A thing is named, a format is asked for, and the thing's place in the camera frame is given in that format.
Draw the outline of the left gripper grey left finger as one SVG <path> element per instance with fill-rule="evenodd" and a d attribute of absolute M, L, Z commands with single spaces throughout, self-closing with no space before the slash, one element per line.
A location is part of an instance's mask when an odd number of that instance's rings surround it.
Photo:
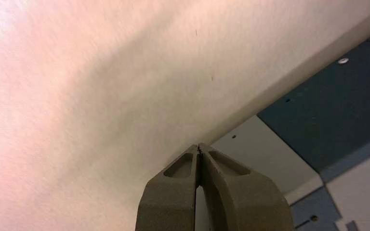
<path fill-rule="evenodd" d="M 200 153 L 191 145 L 145 186 L 135 230 L 193 231 L 196 189 L 200 185 Z"/>

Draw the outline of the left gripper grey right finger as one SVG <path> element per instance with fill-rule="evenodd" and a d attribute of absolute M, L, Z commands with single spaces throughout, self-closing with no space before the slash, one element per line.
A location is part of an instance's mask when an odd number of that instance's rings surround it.
<path fill-rule="evenodd" d="M 289 205 L 267 176 L 200 143 L 201 186 L 215 231 L 292 231 Z"/>

